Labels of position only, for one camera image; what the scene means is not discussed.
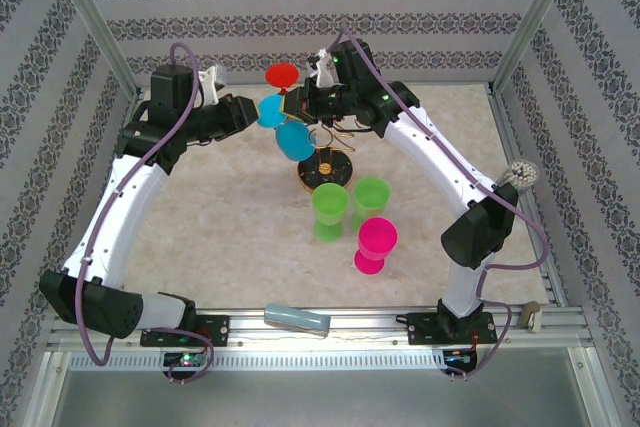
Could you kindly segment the red plastic wine glass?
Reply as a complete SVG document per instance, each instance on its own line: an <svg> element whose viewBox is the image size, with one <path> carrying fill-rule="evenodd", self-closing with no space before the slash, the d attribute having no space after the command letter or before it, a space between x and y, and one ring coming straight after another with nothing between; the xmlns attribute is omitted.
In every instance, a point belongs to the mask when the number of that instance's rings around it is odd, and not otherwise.
<svg viewBox="0 0 640 427"><path fill-rule="evenodd" d="M271 65L265 72L266 82L276 88L280 96L285 96L298 79L298 68L288 62Z"/></svg>

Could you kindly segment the blue plastic wine glass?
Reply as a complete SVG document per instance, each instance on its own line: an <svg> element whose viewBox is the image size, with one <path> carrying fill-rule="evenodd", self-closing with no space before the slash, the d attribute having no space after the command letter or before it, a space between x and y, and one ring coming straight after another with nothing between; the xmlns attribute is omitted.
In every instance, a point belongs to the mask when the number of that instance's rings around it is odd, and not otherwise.
<svg viewBox="0 0 640 427"><path fill-rule="evenodd" d="M281 110L283 97L270 95L258 104L259 126L275 131L275 140L282 153L291 161L303 162L315 153L308 127L287 117Z"/></svg>

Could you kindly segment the gold wire wine glass rack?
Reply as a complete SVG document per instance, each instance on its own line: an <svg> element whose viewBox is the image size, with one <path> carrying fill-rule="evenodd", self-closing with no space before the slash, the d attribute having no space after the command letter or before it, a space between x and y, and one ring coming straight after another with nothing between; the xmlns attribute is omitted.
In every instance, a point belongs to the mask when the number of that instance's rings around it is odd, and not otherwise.
<svg viewBox="0 0 640 427"><path fill-rule="evenodd" d="M320 122L309 129L308 140L314 153L297 164L299 183L309 193L326 183L346 188L352 180L354 167L350 154L356 151L352 140L357 134L370 133L372 129L360 124L344 127L334 120L331 127Z"/></svg>

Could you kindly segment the green plastic wine glass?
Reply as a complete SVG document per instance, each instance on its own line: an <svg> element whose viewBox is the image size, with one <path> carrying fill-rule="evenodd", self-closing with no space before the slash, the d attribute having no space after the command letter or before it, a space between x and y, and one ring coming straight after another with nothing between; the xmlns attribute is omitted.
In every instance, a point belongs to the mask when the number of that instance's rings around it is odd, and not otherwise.
<svg viewBox="0 0 640 427"><path fill-rule="evenodd" d="M357 233L368 219L379 217L385 210L391 196L388 183L379 177L365 177L358 180L353 189L354 212L350 226Z"/></svg>
<svg viewBox="0 0 640 427"><path fill-rule="evenodd" d="M336 183L318 186L311 195L315 216L314 234L325 242L338 240L343 234L349 195L344 187Z"/></svg>

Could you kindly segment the pink plastic wine glass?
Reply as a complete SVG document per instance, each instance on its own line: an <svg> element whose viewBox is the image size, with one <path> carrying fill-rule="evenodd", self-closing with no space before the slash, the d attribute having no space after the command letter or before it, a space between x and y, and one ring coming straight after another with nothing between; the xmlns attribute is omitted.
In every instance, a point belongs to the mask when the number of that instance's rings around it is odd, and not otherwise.
<svg viewBox="0 0 640 427"><path fill-rule="evenodd" d="M390 220L383 217L366 220L358 232L358 248L354 255L355 267L366 275L379 273L397 242L398 232Z"/></svg>

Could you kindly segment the clear jar of white sticks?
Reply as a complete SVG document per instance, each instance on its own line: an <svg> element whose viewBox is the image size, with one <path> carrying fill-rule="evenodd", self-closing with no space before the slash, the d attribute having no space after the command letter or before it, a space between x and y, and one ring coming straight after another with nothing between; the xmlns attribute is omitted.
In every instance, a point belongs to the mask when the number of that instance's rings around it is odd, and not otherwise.
<svg viewBox="0 0 640 427"><path fill-rule="evenodd" d="M538 166L527 159L515 159L509 163L496 181L498 187L510 184L522 196L539 179Z"/></svg>

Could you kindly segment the grey-blue cylindrical case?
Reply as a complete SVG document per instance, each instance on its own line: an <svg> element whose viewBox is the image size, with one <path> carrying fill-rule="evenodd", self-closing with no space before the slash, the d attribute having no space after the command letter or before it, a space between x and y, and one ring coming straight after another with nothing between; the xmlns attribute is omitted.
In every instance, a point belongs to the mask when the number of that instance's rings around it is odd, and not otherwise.
<svg viewBox="0 0 640 427"><path fill-rule="evenodd" d="M331 317L308 310L270 303L264 308L264 322L273 327L326 337Z"/></svg>

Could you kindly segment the left circuit board with LED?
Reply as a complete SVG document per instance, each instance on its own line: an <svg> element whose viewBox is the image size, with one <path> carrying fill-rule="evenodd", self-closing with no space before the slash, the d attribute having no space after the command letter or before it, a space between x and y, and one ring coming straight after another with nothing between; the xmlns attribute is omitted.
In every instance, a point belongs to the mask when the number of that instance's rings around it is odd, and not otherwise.
<svg viewBox="0 0 640 427"><path fill-rule="evenodd" d="M207 362L207 356L200 353L166 353L164 355L163 366L169 367L202 367Z"/></svg>

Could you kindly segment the grey metal sheet panel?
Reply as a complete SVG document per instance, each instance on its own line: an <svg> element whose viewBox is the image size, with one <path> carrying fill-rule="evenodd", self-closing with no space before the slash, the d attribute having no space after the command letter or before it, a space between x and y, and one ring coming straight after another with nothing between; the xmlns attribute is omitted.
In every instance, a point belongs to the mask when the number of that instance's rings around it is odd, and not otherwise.
<svg viewBox="0 0 640 427"><path fill-rule="evenodd" d="M622 427L562 366L467 382L437 371L67 373L29 427Z"/></svg>

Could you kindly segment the aluminium left frame post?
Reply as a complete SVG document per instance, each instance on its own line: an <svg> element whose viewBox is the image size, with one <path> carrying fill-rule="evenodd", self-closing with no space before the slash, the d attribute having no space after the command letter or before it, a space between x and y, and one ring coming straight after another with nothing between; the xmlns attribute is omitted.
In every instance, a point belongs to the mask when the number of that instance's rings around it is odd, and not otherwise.
<svg viewBox="0 0 640 427"><path fill-rule="evenodd" d="M141 88L95 0L71 1L106 58L121 87L131 98L138 98Z"/></svg>

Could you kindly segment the aluminium frame post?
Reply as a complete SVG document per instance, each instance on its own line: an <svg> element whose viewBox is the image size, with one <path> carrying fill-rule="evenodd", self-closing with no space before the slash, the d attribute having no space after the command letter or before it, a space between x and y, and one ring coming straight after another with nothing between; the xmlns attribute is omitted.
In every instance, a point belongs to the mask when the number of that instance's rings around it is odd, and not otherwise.
<svg viewBox="0 0 640 427"><path fill-rule="evenodd" d="M539 28L553 0L532 0L518 25L513 39L498 65L495 76L489 82L490 91L497 96L504 91L529 42Z"/></svg>
<svg viewBox="0 0 640 427"><path fill-rule="evenodd" d="M71 1L106 58L121 87L131 98L138 98L141 88L95 0Z"/></svg>

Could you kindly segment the aluminium right frame post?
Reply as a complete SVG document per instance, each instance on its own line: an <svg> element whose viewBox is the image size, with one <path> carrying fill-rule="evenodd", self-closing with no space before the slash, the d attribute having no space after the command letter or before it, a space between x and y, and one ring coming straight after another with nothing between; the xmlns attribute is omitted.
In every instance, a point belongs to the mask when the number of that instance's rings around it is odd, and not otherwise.
<svg viewBox="0 0 640 427"><path fill-rule="evenodd" d="M504 91L529 42L539 28L553 0L532 0L518 25L513 39L498 65L495 76L489 82L490 91L497 96Z"/></svg>

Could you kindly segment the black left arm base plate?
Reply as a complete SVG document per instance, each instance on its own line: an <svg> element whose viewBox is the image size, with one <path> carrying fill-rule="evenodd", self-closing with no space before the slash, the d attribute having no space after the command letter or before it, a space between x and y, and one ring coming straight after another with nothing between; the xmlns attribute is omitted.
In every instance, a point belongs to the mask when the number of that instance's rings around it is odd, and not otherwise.
<svg viewBox="0 0 640 427"><path fill-rule="evenodd" d="M230 318L225 315L197 314L194 322L189 325L180 325L178 329L206 337L214 347L226 347L229 321ZM205 343L198 338L183 334L143 331L140 336L140 345L161 348L203 348Z"/></svg>

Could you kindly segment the aluminium mounting rail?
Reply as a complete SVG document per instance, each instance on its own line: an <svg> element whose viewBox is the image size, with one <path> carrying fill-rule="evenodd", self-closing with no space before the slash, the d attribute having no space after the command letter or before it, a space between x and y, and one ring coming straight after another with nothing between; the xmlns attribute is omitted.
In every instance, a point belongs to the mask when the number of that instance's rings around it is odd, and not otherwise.
<svg viewBox="0 0 640 427"><path fill-rule="evenodd" d="M381 350L408 345L408 328L396 321L398 315L418 312L418 307L357 309L322 309L331 317L326 337L267 325L261 309L202 309L206 315L229 317L227 348L230 350L311 351L311 350ZM541 328L533 333L519 328L519 307L502 345L504 347L575 347L589 346L593 335L580 307L545 306Z"/></svg>

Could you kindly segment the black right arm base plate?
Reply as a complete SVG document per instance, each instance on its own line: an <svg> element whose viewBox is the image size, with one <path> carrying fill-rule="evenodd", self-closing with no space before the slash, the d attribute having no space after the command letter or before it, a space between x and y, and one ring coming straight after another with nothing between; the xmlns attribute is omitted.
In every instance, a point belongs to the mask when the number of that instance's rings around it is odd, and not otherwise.
<svg viewBox="0 0 640 427"><path fill-rule="evenodd" d="M410 345L450 346L467 345L476 339L478 344L497 342L493 316L489 312L465 319L443 321L437 313L416 312L405 315Z"/></svg>

